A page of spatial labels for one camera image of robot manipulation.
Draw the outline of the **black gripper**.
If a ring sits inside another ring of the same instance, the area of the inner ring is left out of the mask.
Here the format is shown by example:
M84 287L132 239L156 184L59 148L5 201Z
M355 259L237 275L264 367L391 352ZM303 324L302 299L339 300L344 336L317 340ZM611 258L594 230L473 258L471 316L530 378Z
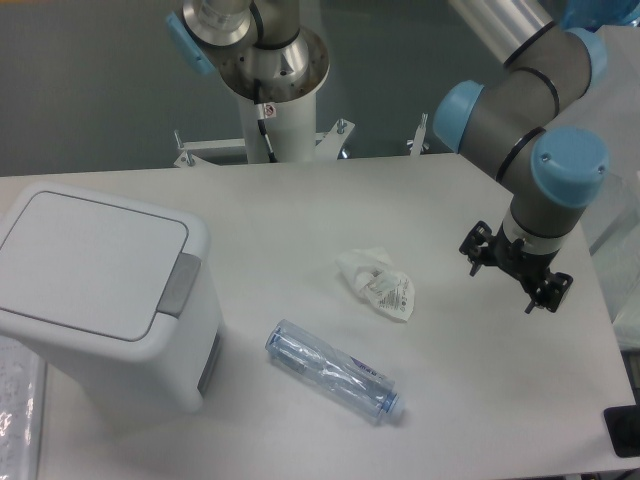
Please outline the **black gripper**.
M471 276L483 266L492 266L518 280L530 298L526 313L536 308L556 313L573 284L571 275L549 270L556 251L544 255L526 252L520 239L511 242L507 238L503 225L493 238L491 228L479 221L463 240L459 252L471 264Z

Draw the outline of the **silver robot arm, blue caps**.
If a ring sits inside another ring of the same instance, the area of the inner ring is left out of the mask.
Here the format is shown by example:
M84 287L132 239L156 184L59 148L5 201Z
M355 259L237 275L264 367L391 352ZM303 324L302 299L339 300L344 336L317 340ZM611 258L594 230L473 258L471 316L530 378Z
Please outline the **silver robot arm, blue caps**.
M507 189L497 230L477 223L460 245L473 270L495 267L556 311L572 285L552 261L608 174L609 150L595 133L552 121L607 71L603 40L563 29L536 1L457 1L454 9L506 70L487 87L464 81L439 104L436 136Z

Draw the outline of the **silver robot base joint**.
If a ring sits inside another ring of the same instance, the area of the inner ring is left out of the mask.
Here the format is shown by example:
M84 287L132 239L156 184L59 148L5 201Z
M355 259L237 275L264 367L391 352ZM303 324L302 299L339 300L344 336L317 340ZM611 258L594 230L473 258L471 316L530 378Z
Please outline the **silver robot base joint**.
M302 25L298 1L184 1L165 25L194 71L218 73L257 104L301 99L330 70L327 47Z

